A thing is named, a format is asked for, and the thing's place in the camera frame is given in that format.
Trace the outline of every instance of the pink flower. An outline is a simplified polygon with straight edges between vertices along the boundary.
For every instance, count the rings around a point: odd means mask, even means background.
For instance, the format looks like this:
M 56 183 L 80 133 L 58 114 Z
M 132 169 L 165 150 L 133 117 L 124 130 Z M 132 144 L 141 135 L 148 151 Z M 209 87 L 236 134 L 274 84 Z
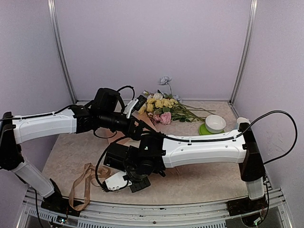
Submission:
M 157 122 L 161 121 L 160 115 L 154 115 L 153 116 L 154 120 L 156 120 Z
M 170 112 L 161 114 L 161 123 L 163 125 L 168 125 L 171 123 L 171 113 Z

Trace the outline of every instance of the white flower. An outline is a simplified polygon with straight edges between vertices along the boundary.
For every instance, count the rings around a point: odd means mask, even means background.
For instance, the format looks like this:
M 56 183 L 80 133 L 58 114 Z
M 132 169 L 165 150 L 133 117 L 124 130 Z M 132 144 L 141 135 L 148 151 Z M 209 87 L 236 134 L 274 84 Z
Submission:
M 182 103 L 182 99 L 179 95 L 174 95 L 173 99 L 177 100 L 178 102 Z
M 160 85 L 167 85 L 172 80 L 171 77 L 164 76 L 160 78 Z
M 163 95 L 160 94 L 160 93 L 155 93 L 153 95 L 153 98 L 156 99 L 156 100 L 162 100 L 163 99 Z

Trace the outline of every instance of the artificial flower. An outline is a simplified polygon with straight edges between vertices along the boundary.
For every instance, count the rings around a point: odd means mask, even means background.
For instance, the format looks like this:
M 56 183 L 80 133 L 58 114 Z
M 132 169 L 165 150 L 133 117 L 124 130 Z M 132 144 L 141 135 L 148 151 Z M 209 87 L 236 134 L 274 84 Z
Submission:
M 150 99 L 147 100 L 147 103 L 148 104 L 153 104 L 155 101 L 156 101 L 155 98 L 150 98 Z
M 139 109 L 138 113 L 143 114 L 147 110 L 147 104 L 144 103 L 143 106 Z
M 153 116 L 153 119 L 156 120 L 157 122 L 160 122 L 160 121 L 161 121 L 160 115 L 154 115 L 154 116 Z
M 154 110 L 154 106 L 152 104 L 148 103 L 147 112 L 151 113 L 151 112 L 153 112 L 153 110 Z
M 182 102 L 182 99 L 179 95 L 174 95 L 173 98 L 177 101 L 179 101 L 180 103 Z
M 155 93 L 153 95 L 153 98 L 156 100 L 162 100 L 163 99 L 163 95 L 161 93 Z
M 177 100 L 175 100 L 175 99 L 170 99 L 170 103 L 171 103 L 172 105 L 174 105 L 174 104 L 177 104 L 178 102 L 177 102 Z
M 149 95 L 149 92 L 148 92 L 147 90 L 144 90 L 144 91 L 143 91 L 143 94 L 144 94 L 145 96 L 148 96 L 148 95 Z
M 149 118 L 153 118 L 154 114 L 153 113 L 148 113 Z
M 169 99 L 162 99 L 163 100 L 163 106 L 168 107 L 170 104 Z
M 160 78 L 160 85 L 167 85 L 172 78 L 169 78 L 168 76 L 164 76 Z
M 156 108 L 162 108 L 163 107 L 163 100 L 156 100 L 155 107 Z
M 161 118 L 160 122 L 163 125 L 168 125 L 171 123 L 171 113 L 170 112 L 161 114 L 160 118 Z

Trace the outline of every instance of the green leaf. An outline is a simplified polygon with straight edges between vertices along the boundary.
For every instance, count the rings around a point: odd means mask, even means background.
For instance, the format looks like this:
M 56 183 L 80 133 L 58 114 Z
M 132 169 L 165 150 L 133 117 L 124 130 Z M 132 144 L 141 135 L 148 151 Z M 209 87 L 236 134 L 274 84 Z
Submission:
M 160 114 L 162 114 L 162 109 L 161 109 L 161 108 L 156 109 L 156 110 L 154 111 L 154 114 L 155 114 L 155 115 L 160 115 Z
M 162 111 L 163 111 L 164 113 L 170 112 L 170 108 L 168 108 L 168 107 L 163 107 L 163 108 L 162 108 Z

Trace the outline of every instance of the yellow rose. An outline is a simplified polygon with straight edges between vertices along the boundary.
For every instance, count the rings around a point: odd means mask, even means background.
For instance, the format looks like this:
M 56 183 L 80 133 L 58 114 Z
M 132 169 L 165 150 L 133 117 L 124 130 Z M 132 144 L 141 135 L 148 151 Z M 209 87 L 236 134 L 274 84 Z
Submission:
M 143 114 L 147 109 L 147 106 L 146 105 L 143 105 L 140 110 L 138 111 L 139 114 Z
M 156 100 L 155 107 L 156 108 L 162 108 L 163 107 L 163 101 L 162 100 Z
M 147 100 L 147 103 L 148 104 L 153 104 L 155 101 L 156 101 L 155 98 L 150 98 L 150 99 Z
M 162 99 L 163 106 L 168 107 L 170 105 L 170 101 L 168 99 Z
M 177 100 L 175 100 L 175 99 L 173 99 L 173 98 L 172 98 L 172 99 L 170 99 L 170 102 L 172 103 L 172 105 L 173 105 L 173 104 L 177 104 L 177 103 L 178 103 L 178 102 L 177 102 Z
M 147 105 L 147 112 L 151 113 L 153 112 L 154 106 L 152 104 Z

